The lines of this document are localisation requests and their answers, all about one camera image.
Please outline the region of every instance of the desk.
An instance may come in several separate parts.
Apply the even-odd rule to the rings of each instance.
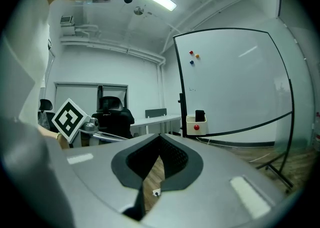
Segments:
[[[175,120],[180,120],[180,119],[181,119],[181,115],[177,115],[177,114],[170,114],[170,115],[166,115],[166,116],[153,117],[153,118],[142,118],[142,119],[135,120],[134,124],[132,124],[131,127],[132,128],[139,127],[139,135],[141,136],[142,135],[142,132],[140,129],[141,127],[144,126],[146,133],[149,134],[149,127],[148,127],[149,125],[169,122],[170,123],[170,131],[171,131],[171,135],[172,135],[173,129],[172,129],[171,122],[175,121]]]

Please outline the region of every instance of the whiteboard stand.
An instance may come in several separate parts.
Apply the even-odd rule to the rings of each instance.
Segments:
[[[243,31],[243,35],[245,35],[246,37],[239,37],[241,35],[239,33],[240,31]],[[245,41],[235,40],[235,39],[241,39],[241,38],[245,39]],[[262,164],[257,167],[257,169],[265,168],[266,170],[270,169],[272,172],[274,172],[279,177],[279,179],[283,182],[283,184],[288,188],[288,190],[286,191],[286,192],[288,192],[294,185],[292,184],[292,182],[289,179],[287,179],[282,174],[282,171],[283,171],[283,168],[286,164],[286,161],[287,161],[287,158],[289,155],[289,151],[290,151],[290,147],[292,144],[293,129],[294,129],[294,116],[295,116],[294,95],[293,95],[291,80],[288,76],[288,72],[287,72],[285,63],[282,59],[282,56],[281,56],[276,44],[272,40],[269,33],[265,32],[265,31],[258,31],[258,30],[252,30],[252,29],[244,29],[244,28],[215,28],[215,29],[206,29],[206,30],[200,30],[200,31],[187,32],[187,33],[180,34],[180,35],[173,37],[175,51],[176,51],[176,55],[177,55],[180,79],[181,79],[181,88],[182,88],[182,93],[180,93],[180,100],[178,101],[180,103],[180,107],[181,107],[182,137],[191,138],[191,139],[196,138],[196,135],[188,135],[187,134],[188,133],[187,132],[187,122],[186,122],[186,118],[188,115],[187,100],[188,100],[189,109],[191,111],[204,110],[206,113],[209,112],[209,115],[211,115],[211,117],[212,117],[213,115],[212,115],[212,113],[210,113],[211,112],[210,107],[212,106],[212,104],[214,104],[213,102],[210,101],[209,105],[205,105],[205,103],[201,102],[203,108],[197,107],[197,106],[199,106],[199,101],[197,101],[197,100],[199,100],[199,98],[198,98],[199,95],[203,95],[203,96],[206,96],[206,98],[208,98],[208,91],[204,91],[203,87],[201,88],[201,86],[208,83],[208,81],[214,82],[214,80],[212,80],[212,78],[210,79],[210,76],[211,76],[211,74],[215,74],[215,75],[218,74],[219,75],[219,71],[222,69],[221,67],[224,67],[223,62],[225,62],[224,60],[226,57],[228,57],[228,56],[235,56],[236,57],[237,56],[233,53],[229,53],[230,52],[229,49],[234,48],[234,49],[238,50],[239,48],[243,47],[241,44],[243,43],[243,45],[246,45],[247,42],[249,42],[250,38],[253,38],[254,42],[256,42],[256,43],[257,43],[256,38],[257,39],[260,38],[260,42],[258,42],[258,44],[256,44],[256,46],[250,48],[249,50],[247,50],[243,54],[239,55],[238,58],[241,58],[242,56],[245,56],[245,55],[247,55],[247,58],[248,58],[249,53],[252,53],[256,49],[259,49],[260,53],[262,53],[261,54],[262,59],[264,58],[265,60],[269,60],[270,58],[273,58],[272,67],[275,68],[275,70],[273,71],[273,73],[274,73],[273,75],[275,77],[279,77],[279,75],[282,75],[281,78],[284,79],[283,83],[287,85],[286,92],[287,92],[287,94],[289,94],[289,96],[291,96],[291,110],[284,108],[280,115],[278,114],[278,116],[269,117],[269,119],[268,119],[269,121],[266,120],[265,122],[260,122],[260,124],[256,123],[259,125],[254,125],[254,122],[251,122],[251,120],[249,120],[249,122],[248,122],[248,120],[247,120],[248,124],[250,122],[253,124],[249,124],[249,126],[247,126],[244,129],[242,129],[241,127],[236,128],[236,126],[233,126],[233,128],[236,128],[236,129],[229,128],[229,130],[227,130],[227,132],[220,133],[219,129],[216,129],[214,126],[211,125],[209,128],[209,133],[205,136],[208,137],[208,136],[213,136],[213,135],[219,136],[219,135],[239,133],[242,131],[262,127],[262,126],[267,125],[271,122],[280,120],[284,117],[289,117],[289,115],[291,115],[291,124],[290,124],[291,126],[290,126],[290,132],[289,132],[288,143],[286,146],[286,151],[283,152],[282,154],[280,154],[279,156],[277,156],[276,158],[268,161],[267,163]],[[197,49],[197,51],[201,51],[202,53],[204,53],[205,57],[212,57],[211,53],[213,51],[210,48],[212,48],[213,46],[216,49],[219,49],[219,52],[218,52],[219,55],[217,55],[217,56],[224,57],[224,58],[215,59],[215,61],[216,60],[220,61],[220,63],[218,63],[218,65],[217,64],[212,65],[211,63],[206,63],[204,65],[204,63],[201,64],[201,60],[196,61],[197,63],[190,61],[191,65],[188,64],[187,61],[190,59],[192,60],[192,58],[193,58],[193,56],[190,56],[190,54],[192,55],[192,51],[189,52],[189,50],[191,50],[190,48],[192,48],[192,50]],[[210,68],[210,67],[215,67],[216,72],[208,70],[208,68]],[[272,165],[272,163],[282,157],[283,157],[282,164],[281,164],[280,169],[278,170]]]

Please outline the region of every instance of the ceiling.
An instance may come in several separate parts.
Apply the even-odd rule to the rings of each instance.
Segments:
[[[177,4],[169,11],[152,0],[123,0],[109,3],[82,4],[74,2],[64,15],[74,16],[76,25],[97,25],[101,31],[100,40],[121,44],[128,48],[163,52],[172,45],[172,36],[194,30],[203,21],[239,0],[172,0]],[[142,15],[135,15],[135,7],[144,9]]]

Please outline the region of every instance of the black chair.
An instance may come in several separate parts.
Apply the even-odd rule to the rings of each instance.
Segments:
[[[99,122],[99,131],[131,139],[130,125],[135,123],[130,110],[123,107],[121,100],[114,96],[104,96],[99,100],[100,109],[92,115]]]
[[[44,111],[46,111],[46,116],[48,118],[48,122],[49,122],[49,126],[50,126],[50,131],[58,133],[59,130],[56,128],[56,126],[53,124],[52,119],[53,117],[56,115],[54,112],[47,112],[47,111],[51,111],[52,110],[52,103],[50,100],[48,99],[40,99],[40,108],[38,111],[38,119],[41,116],[41,113],[43,113]]]

